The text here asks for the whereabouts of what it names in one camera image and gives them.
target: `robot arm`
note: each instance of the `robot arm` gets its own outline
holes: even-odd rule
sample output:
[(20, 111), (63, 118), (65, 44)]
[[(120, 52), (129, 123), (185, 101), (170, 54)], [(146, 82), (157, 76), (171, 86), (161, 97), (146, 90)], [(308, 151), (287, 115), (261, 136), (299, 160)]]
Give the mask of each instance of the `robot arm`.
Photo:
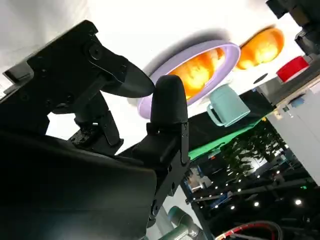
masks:
[[(0, 99), (1, 239), (142, 239), (188, 169), (181, 80), (154, 86), (97, 32), (84, 21), (4, 73), (13, 86)], [(114, 155), (123, 140), (100, 91), (153, 93), (147, 136), (126, 157)], [(74, 113), (80, 130), (46, 136), (50, 112)]]

